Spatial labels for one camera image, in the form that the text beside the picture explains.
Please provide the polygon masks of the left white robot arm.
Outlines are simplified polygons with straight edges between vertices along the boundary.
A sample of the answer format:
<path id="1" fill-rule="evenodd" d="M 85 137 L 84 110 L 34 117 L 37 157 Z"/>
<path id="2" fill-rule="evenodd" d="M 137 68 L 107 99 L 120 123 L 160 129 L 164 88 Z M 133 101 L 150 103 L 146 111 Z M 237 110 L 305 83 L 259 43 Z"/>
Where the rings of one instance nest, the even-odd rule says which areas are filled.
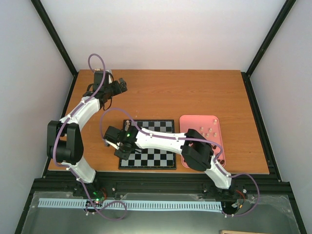
<path id="1" fill-rule="evenodd" d="M 88 85 L 78 105 L 60 120 L 48 123 L 47 156 L 55 165 L 70 170 L 78 181 L 84 182 L 84 190 L 90 196 L 101 192 L 101 183 L 95 180 L 96 171 L 83 156 L 81 130 L 108 100 L 126 91 L 124 79 L 114 80 L 110 71 L 95 71 L 94 81 Z"/>

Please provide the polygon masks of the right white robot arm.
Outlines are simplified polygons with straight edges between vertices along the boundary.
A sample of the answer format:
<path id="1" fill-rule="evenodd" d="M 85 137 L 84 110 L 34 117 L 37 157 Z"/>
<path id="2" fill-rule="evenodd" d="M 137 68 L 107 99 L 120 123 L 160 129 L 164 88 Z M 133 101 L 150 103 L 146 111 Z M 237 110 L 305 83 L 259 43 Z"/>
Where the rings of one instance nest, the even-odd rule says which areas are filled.
<path id="1" fill-rule="evenodd" d="M 231 174 L 218 161 L 222 148 L 206 140 L 198 131 L 189 129 L 186 133 L 162 133 L 136 125 L 128 129 L 109 126 L 102 136 L 106 145 L 115 148 L 114 155 L 127 160 L 135 149 L 157 149 L 181 155 L 188 167 L 204 172 L 219 189 L 231 187 Z"/>

